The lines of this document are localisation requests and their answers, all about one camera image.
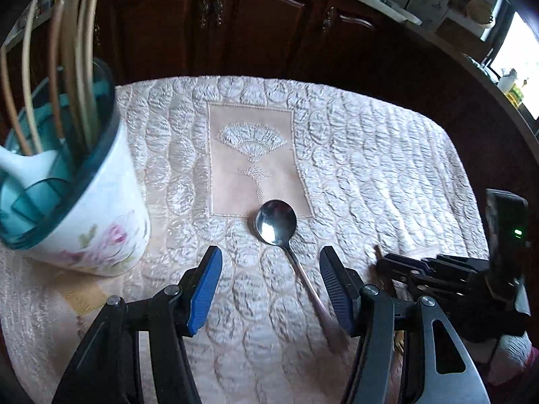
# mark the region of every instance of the bottle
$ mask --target bottle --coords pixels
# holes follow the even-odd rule
[[[511,71],[508,72],[507,74],[505,74],[505,71],[506,71],[505,69],[502,69],[502,71],[504,72],[504,75],[498,82],[498,88],[500,89],[502,93],[507,95],[511,87],[515,84],[517,74],[514,68],[511,68]]]
[[[506,94],[506,97],[516,109],[518,109],[518,107],[522,104],[522,100],[524,100],[524,94],[522,93],[522,90],[527,84],[528,80],[525,79],[524,82],[522,82],[522,87],[520,88],[515,82],[509,92]]]

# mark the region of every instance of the metal screw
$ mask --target metal screw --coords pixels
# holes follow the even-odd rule
[[[180,288],[176,284],[171,284],[165,287],[165,295],[175,296],[180,292]]]
[[[107,305],[118,305],[120,303],[120,297],[112,295],[107,298]]]
[[[421,296],[421,303],[427,307],[433,307],[436,305],[436,301],[430,296]]]
[[[375,285],[369,284],[363,287],[363,293],[365,293],[366,295],[376,296],[378,295],[378,293],[380,293],[380,290],[378,290],[378,287],[376,287]]]

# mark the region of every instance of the table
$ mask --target table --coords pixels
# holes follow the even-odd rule
[[[117,99],[152,221],[141,262],[100,278],[0,251],[4,337],[36,404],[52,400],[108,295],[151,297],[211,244],[223,251],[223,273],[205,327],[185,340],[202,401],[339,402],[357,341],[330,353],[286,256],[250,231],[244,216],[261,199],[284,197],[298,209],[292,248],[328,306],[317,265],[325,245],[370,283],[378,282],[376,244],[401,254],[435,247],[488,256],[458,154],[418,113],[332,87],[251,77],[149,80],[118,87]],[[399,365],[397,356],[393,386]],[[144,335],[141,372],[153,403]]]

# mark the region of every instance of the window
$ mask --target window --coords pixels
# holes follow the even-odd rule
[[[514,68],[521,83],[524,79],[528,79],[528,84],[523,91],[524,105],[537,120],[539,118],[539,42],[516,12],[507,36],[490,67],[500,76],[502,68]]]

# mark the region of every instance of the chopstick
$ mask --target chopstick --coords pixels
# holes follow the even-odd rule
[[[83,147],[84,136],[79,117],[79,97],[76,89],[76,69],[75,69],[75,31],[77,5],[79,0],[65,0],[64,17],[61,26],[60,51],[62,66],[64,67],[63,77],[67,97],[69,99],[69,111],[73,127],[80,146]]]
[[[9,74],[7,73],[5,45],[2,45],[2,48],[0,49],[0,72],[2,75],[2,91],[4,93],[5,107],[7,108],[7,114],[9,115],[11,126],[13,127],[15,135],[17,136],[17,140],[19,141],[19,146],[23,154],[26,156],[32,156],[32,149],[30,148],[28,141],[26,141],[26,137],[21,130],[21,125],[17,117],[17,109],[15,108],[13,93],[11,92],[11,85],[9,83]]]
[[[75,73],[76,73],[76,92],[79,96],[79,114],[80,122],[83,128],[84,141],[88,151],[92,149],[92,130],[90,128],[90,123],[88,121],[88,102],[86,99],[86,88],[84,80],[84,60],[83,60],[83,30],[84,30],[84,19],[86,14],[86,3],[87,0],[82,0],[80,2],[79,8],[79,20],[76,25],[76,43],[75,43]]]
[[[32,141],[34,144],[34,149],[37,154],[40,154],[43,151],[43,146],[41,145],[41,140],[39,138],[39,132],[36,126],[36,118],[33,113],[33,102],[32,102],[32,91],[30,88],[30,38],[32,36],[32,26],[33,19],[36,14],[37,0],[32,0],[30,7],[28,8],[28,17],[26,18],[26,27],[24,28],[24,38],[23,38],[23,63],[22,63],[22,73],[23,73],[23,97],[24,97],[24,107],[26,109],[26,120],[28,121],[28,126],[30,128],[30,133],[32,135]]]
[[[56,136],[59,140],[65,139],[64,128],[60,115],[60,100],[58,96],[58,42],[62,14],[64,13],[64,1],[58,0],[55,4],[49,35],[49,96],[51,98],[52,114],[55,120]]]
[[[93,70],[93,54],[94,54],[94,22],[95,8],[97,0],[87,0],[86,15],[84,21],[86,23],[85,44],[84,44],[84,69],[85,69],[85,85],[86,99],[88,101],[88,121],[92,132],[92,147],[98,140],[99,136],[99,117],[97,105],[94,97],[94,70]]]

